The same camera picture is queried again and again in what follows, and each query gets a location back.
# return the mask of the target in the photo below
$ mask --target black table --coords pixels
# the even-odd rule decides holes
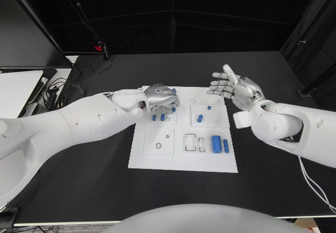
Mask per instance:
[[[96,70],[109,65],[101,56],[83,56],[77,63],[93,64]],[[90,96],[155,83],[209,86],[212,73],[222,72],[224,64],[259,83],[270,100],[316,108],[313,100],[296,93],[303,86],[277,51],[116,55],[104,73],[93,74],[81,67],[81,87]],[[74,89],[71,101],[80,97]],[[21,208],[16,223],[123,220],[150,209],[186,203],[231,205],[277,217],[332,215],[306,184],[297,156],[260,141],[250,128],[238,130],[233,114],[240,110],[230,100],[227,108],[238,174],[129,169],[133,125],[109,139],[68,148],[47,161],[12,203]],[[336,200],[336,169],[306,159],[305,165]]]

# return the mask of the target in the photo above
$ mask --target blue cylinder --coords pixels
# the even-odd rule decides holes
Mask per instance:
[[[228,145],[228,140],[227,139],[224,139],[224,150],[225,150],[225,153],[228,153],[230,152],[230,145]]]
[[[222,141],[218,135],[212,136],[212,152],[215,154],[222,153]]]
[[[204,119],[204,115],[199,115],[199,116],[198,116],[198,123],[202,122],[202,119]]]

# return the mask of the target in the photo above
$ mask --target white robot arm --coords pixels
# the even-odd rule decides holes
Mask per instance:
[[[237,128],[251,126],[254,135],[272,146],[336,167],[336,113],[267,100],[260,86],[224,65],[224,80],[211,82],[208,94],[230,98],[243,109],[234,114]],[[300,140],[290,137],[302,132]]]
[[[0,119],[0,207],[23,190],[55,153],[109,138],[140,120],[149,109],[156,111],[172,102],[179,106],[179,98],[163,84],[145,91],[107,94],[85,97],[54,112]]]

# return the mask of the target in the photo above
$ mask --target robotic hand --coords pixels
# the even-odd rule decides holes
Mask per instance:
[[[228,65],[212,76],[222,80],[211,82],[208,94],[230,98],[243,110],[234,114],[237,128],[251,127],[267,144],[336,168],[336,113],[267,100],[260,86]]]
[[[145,114],[179,98],[156,84],[80,99],[65,108],[19,119],[0,119],[0,207],[16,197],[48,158],[65,148],[103,140]]]

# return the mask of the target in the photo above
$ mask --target computer monitor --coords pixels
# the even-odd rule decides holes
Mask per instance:
[[[22,0],[0,0],[0,69],[71,68]]]

